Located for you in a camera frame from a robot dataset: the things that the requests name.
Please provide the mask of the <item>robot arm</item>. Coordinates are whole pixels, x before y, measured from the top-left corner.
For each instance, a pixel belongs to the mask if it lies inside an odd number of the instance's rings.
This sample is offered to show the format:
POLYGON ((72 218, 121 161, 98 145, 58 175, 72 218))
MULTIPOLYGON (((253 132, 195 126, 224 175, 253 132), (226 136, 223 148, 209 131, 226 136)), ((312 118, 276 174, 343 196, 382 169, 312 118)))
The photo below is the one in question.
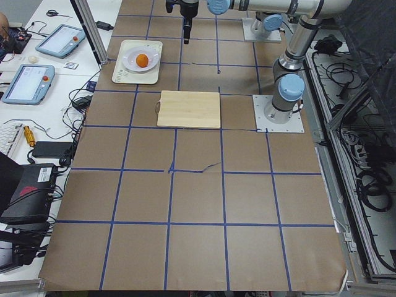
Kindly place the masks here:
POLYGON ((287 73, 293 73, 301 69, 305 54, 322 21, 339 15, 350 4, 351 1, 344 0, 207 1, 208 10, 215 15, 224 14, 229 9, 299 15, 301 18, 285 53, 279 57, 274 65, 274 67, 279 67, 287 73))

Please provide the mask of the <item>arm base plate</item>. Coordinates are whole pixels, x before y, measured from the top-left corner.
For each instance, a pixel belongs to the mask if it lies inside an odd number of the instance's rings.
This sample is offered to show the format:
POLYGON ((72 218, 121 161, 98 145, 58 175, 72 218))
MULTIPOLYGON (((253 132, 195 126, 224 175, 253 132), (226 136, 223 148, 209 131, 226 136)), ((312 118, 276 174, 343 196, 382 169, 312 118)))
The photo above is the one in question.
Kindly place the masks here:
POLYGON ((263 22, 256 18, 242 18, 244 40, 264 43, 281 43, 282 38, 278 29, 268 31, 263 22))
POLYGON ((283 112, 273 107, 271 95, 253 95, 252 100, 257 132, 304 133, 297 104, 283 112))

